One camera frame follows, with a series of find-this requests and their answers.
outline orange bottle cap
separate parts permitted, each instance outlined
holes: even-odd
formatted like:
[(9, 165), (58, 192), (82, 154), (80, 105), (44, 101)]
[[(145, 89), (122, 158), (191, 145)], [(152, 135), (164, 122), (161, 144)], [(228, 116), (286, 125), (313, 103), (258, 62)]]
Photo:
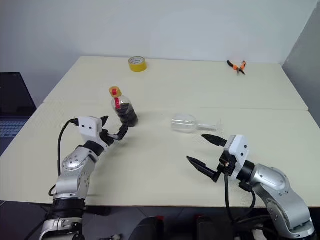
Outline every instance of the orange bottle cap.
[(111, 94), (111, 97), (118, 98), (122, 95), (122, 92), (120, 91), (120, 88), (117, 86), (112, 86), (109, 88), (109, 92)]

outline black cable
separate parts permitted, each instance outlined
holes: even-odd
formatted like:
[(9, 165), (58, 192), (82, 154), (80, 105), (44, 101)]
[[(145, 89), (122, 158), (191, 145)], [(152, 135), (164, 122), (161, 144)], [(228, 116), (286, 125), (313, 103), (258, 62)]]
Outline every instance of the black cable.
[(252, 194), (252, 203), (251, 203), (251, 206), (249, 207), (248, 211), (243, 215), (243, 216), (240, 216), (240, 217), (237, 217), (235, 219), (236, 222), (242, 220), (242, 219), (245, 219), (252, 211), (253, 209), (255, 208), (255, 205), (256, 205), (256, 194), (253, 190), (251, 190), (251, 194)]
[(60, 135), (58, 138), (58, 176), (61, 175), (61, 139), (62, 139), (62, 135), (64, 134), (64, 131), (68, 127), (69, 123), (71, 123), (72, 121), (73, 121), (73, 119), (70, 119), (65, 123), (65, 125), (61, 129), (61, 132), (60, 132)]
[(251, 218), (247, 218), (247, 219), (238, 221), (237, 224), (246, 224), (246, 223), (254, 222), (254, 221), (257, 221), (257, 220), (266, 221), (266, 220), (269, 220), (270, 218), (271, 217), (269, 215), (255, 216), (255, 217), (251, 217)]
[(55, 187), (56, 187), (56, 185), (53, 185), (53, 187), (50, 188), (50, 190), (49, 190), (49, 196), (50, 196), (50, 197), (53, 197), (53, 196), (54, 196), (54, 194), (52, 194), (52, 191), (55, 189)]
[(24, 238), (24, 240), (29, 240), (33, 234), (45, 223), (47, 220), (47, 216), (45, 216), (44, 220), (42, 220), (32, 231)]
[(229, 183), (228, 183), (228, 175), (224, 174), (224, 192), (225, 192), (225, 207), (226, 207), (226, 212), (228, 213), (229, 219), (232, 224), (235, 223), (235, 219), (232, 216), (231, 209), (230, 209), (230, 204), (229, 204)]
[[(61, 175), (61, 139), (62, 139), (62, 135), (64, 134), (64, 131), (66, 130), (66, 128), (68, 127), (69, 123), (74, 123), (75, 120), (74, 119), (70, 119), (68, 120), (65, 125), (63, 126), (63, 128), (61, 129), (61, 132), (59, 134), (59, 138), (58, 138), (58, 161), (57, 161), (57, 165), (58, 165), (58, 176)], [(55, 189), (56, 185), (54, 185), (50, 190), (49, 190), (49, 196), (53, 197), (54, 194), (52, 194), (52, 191)]]

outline tape roll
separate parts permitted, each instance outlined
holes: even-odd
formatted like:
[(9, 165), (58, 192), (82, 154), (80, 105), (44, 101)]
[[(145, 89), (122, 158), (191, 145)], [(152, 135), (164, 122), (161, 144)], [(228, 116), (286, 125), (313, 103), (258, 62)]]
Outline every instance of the tape roll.
[(130, 57), (128, 63), (133, 72), (142, 72), (147, 69), (146, 60), (142, 56)]

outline table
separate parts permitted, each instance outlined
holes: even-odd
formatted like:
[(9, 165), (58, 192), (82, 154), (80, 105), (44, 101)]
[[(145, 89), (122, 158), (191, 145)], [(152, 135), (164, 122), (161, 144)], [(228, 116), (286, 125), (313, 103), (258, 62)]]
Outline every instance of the table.
[[(171, 130), (177, 111), (205, 123), (221, 119), (217, 134), (248, 138), (248, 160), (281, 169), (309, 207), (319, 207), (320, 129), (304, 110), (181, 107), (136, 108), (139, 123), (121, 142), (101, 155), (91, 176), (88, 205), (98, 206), (213, 206), (224, 207), (223, 177), (213, 183), (186, 159), (195, 157), (216, 169), (223, 148), (192, 134)], [(50, 187), (57, 180), (57, 141), (64, 123), (77, 116), (109, 115), (111, 133), (121, 123), (110, 104), (44, 103), (0, 158), (0, 199), (51, 204)], [(83, 144), (70, 125), (61, 142), (64, 158)], [(251, 194), (230, 182), (230, 205), (247, 207)], [(257, 207), (264, 207), (258, 198)]]
[(132, 72), (126, 57), (82, 56), (45, 103), (110, 104), (109, 88), (140, 108), (307, 110), (280, 64), (247, 63), (237, 75), (226, 62), (147, 59)]

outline black bottle contents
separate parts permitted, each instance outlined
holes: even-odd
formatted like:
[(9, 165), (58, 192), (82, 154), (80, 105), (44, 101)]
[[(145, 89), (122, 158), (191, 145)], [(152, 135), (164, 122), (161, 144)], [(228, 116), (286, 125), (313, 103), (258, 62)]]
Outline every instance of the black bottle contents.
[(120, 107), (115, 107), (114, 110), (123, 124), (128, 123), (128, 127), (132, 128), (138, 123), (138, 117), (130, 103), (121, 103)]

